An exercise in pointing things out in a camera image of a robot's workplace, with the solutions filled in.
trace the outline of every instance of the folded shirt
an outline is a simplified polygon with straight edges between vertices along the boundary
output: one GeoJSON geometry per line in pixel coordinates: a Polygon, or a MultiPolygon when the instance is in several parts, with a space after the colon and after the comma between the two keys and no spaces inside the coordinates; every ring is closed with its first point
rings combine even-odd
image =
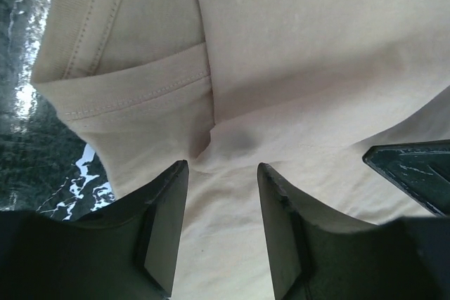
{"type": "Polygon", "coordinates": [[[372,145],[450,137],[450,0],[53,0],[33,84],[117,197],[191,168],[173,299],[273,299],[256,168],[382,223],[372,145]]]}

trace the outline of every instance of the black pointed object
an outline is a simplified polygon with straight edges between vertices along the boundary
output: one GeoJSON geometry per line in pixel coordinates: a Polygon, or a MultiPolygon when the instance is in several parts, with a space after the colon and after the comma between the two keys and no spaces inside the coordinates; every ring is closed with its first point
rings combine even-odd
{"type": "Polygon", "coordinates": [[[166,299],[188,187],[177,162],[154,181],[81,217],[0,212],[2,299],[166,299]]]}
{"type": "Polygon", "coordinates": [[[258,168],[276,300],[450,299],[450,220],[375,226],[258,168]]]}
{"type": "Polygon", "coordinates": [[[375,146],[363,161],[432,213],[450,216],[450,141],[375,146]]]}

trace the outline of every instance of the black marble surface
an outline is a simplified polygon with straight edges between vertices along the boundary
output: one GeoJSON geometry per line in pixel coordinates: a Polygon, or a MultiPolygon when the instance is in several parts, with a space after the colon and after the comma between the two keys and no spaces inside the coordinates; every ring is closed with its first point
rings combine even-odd
{"type": "Polygon", "coordinates": [[[77,219],[111,203],[94,151],[30,85],[51,0],[0,0],[0,211],[77,219]]]}

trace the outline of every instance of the cloth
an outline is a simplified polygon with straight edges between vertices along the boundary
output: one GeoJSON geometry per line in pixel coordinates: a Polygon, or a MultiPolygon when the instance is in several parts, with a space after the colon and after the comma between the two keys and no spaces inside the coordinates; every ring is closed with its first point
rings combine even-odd
{"type": "Polygon", "coordinates": [[[32,81],[117,197],[191,168],[173,299],[273,299],[256,168],[382,223],[372,145],[450,137],[450,0],[53,0],[32,81]]]}

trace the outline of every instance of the t-shirt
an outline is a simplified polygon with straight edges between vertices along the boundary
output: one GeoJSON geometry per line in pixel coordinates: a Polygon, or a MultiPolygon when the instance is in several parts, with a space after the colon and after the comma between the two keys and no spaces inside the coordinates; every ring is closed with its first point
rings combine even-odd
{"type": "Polygon", "coordinates": [[[190,166],[174,300],[273,299],[257,165],[372,223],[361,161],[450,138],[450,0],[53,0],[32,81],[117,197],[190,166]]]}

